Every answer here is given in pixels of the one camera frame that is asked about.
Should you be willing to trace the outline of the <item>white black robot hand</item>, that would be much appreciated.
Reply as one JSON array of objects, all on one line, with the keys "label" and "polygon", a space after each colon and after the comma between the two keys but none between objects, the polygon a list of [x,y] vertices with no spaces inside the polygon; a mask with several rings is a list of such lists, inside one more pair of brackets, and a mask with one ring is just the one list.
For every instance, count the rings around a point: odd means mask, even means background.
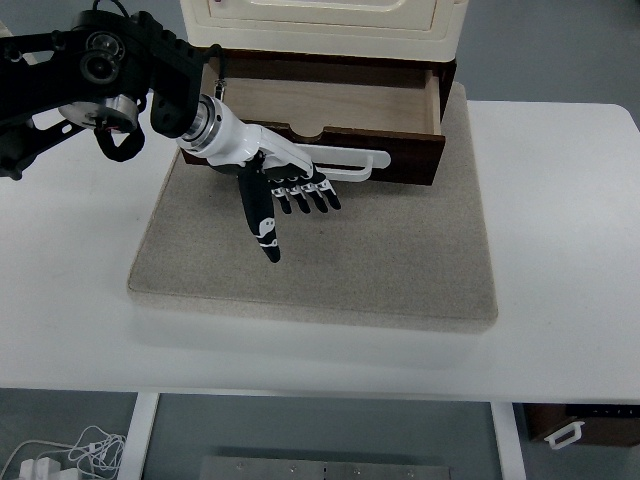
[{"label": "white black robot hand", "polygon": [[[269,181],[257,165],[248,164],[238,175],[247,224],[272,263],[281,258],[272,195],[286,215],[292,213],[289,196],[304,214],[311,212],[304,192],[322,213],[329,208],[341,209],[335,189],[323,173],[314,172],[308,153],[266,127],[244,123],[223,102],[209,95],[199,97],[196,117],[177,144],[212,167],[245,167],[259,152],[265,155],[264,167],[272,176],[276,176],[273,169],[293,167],[291,173],[280,176],[295,177]],[[302,177],[298,182],[297,176],[312,177]]]}]

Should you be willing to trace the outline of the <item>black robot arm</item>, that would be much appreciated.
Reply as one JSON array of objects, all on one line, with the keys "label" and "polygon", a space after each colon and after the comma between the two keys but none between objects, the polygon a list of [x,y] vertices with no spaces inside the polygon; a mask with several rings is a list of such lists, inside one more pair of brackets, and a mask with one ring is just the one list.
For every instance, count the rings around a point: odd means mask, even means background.
[{"label": "black robot arm", "polygon": [[130,160],[144,146],[138,117],[148,112],[155,132],[237,179],[251,233],[279,261],[276,209],[327,212],[340,201],[307,152],[202,92],[205,63],[222,54],[124,8],[92,7],[68,31],[3,38],[2,175],[21,179],[39,154],[84,130],[107,158]]}]

